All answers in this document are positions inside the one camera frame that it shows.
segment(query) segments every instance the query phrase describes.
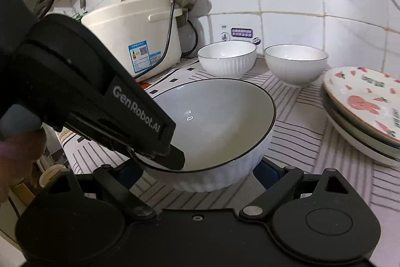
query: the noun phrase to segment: kitchen counter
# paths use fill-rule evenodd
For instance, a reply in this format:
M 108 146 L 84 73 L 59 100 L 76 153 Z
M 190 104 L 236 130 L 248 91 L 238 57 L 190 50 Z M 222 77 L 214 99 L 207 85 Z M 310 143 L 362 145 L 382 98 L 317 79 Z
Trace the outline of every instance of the kitchen counter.
M 213 78 L 196 62 L 154 82 L 146 90 L 151 96 L 178 85 Z M 400 169 L 382 166 L 357 151 L 328 123 L 319 96 L 322 78 L 303 89 L 284 85 L 257 59 L 242 80 L 270 93 L 277 108 L 273 140 L 265 154 L 279 166 L 293 165 L 306 173 L 322 173 L 327 167 L 338 169 L 378 217 L 381 239 L 371 261 L 381 267 L 400 266 Z M 108 151 L 75 134 L 63 139 L 65 154 L 76 174 L 90 173 L 103 163 L 113 166 L 127 158 Z M 250 174 L 225 189 L 188 193 L 163 185 L 148 174 L 131 191 L 159 211 L 162 208 L 234 208 L 253 201 L 264 189 Z

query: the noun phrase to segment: black circular pad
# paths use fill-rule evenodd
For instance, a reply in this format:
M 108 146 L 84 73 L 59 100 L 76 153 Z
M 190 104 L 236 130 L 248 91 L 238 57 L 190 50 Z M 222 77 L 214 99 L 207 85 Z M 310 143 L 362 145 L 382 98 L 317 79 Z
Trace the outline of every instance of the black circular pad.
M 306 260 L 346 262 L 368 256 L 381 235 L 377 218 L 361 198 L 324 194 L 277 209 L 272 230 L 279 242 Z
M 15 229 L 28 260 L 77 266 L 98 258 L 122 236 L 123 215 L 110 204 L 83 195 L 48 196 L 41 205 L 28 207 Z
M 340 210 L 320 208 L 309 212 L 305 221 L 310 229 L 325 235 L 340 235 L 350 230 L 351 217 Z

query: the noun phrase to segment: screw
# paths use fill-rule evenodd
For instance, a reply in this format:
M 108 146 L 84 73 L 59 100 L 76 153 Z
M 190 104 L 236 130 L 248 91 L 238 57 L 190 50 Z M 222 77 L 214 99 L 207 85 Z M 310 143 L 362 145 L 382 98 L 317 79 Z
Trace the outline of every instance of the screw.
M 198 221 L 200 221 L 200 220 L 203 220 L 204 217 L 203 217 L 202 215 L 194 215 L 194 216 L 192 217 L 192 219 L 193 219 L 194 221 L 198 222 Z
M 263 209 L 258 206 L 247 206 L 243 208 L 243 213 L 247 216 L 258 216 L 263 213 Z
M 138 206 L 133 209 L 133 213 L 137 216 L 149 216 L 153 213 L 153 209 L 149 206 Z

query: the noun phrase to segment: white ceramic bowl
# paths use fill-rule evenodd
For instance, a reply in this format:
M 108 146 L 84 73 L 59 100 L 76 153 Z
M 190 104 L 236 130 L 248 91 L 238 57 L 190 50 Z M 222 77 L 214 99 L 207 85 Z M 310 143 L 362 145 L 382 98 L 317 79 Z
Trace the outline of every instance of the white ceramic bowl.
M 264 56 L 271 72 L 294 88 L 304 88 L 318 79 L 328 61 L 326 52 L 299 45 L 271 46 L 264 50 Z
M 171 144 L 185 166 L 169 170 L 137 155 L 156 180 L 190 192 L 227 187 L 259 164 L 271 142 L 276 108 L 271 96 L 246 81 L 210 79 L 175 87 L 154 98 L 175 121 Z
M 240 78 L 254 66 L 256 46 L 246 41 L 225 41 L 201 48 L 197 56 L 203 68 L 215 77 Z

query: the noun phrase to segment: stacked plate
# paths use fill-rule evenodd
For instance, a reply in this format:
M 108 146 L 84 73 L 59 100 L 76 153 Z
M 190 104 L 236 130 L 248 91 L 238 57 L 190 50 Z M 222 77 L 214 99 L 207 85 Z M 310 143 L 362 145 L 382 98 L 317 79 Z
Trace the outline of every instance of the stacked plate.
M 321 88 L 339 134 L 360 152 L 400 167 L 400 80 L 364 67 L 334 68 Z

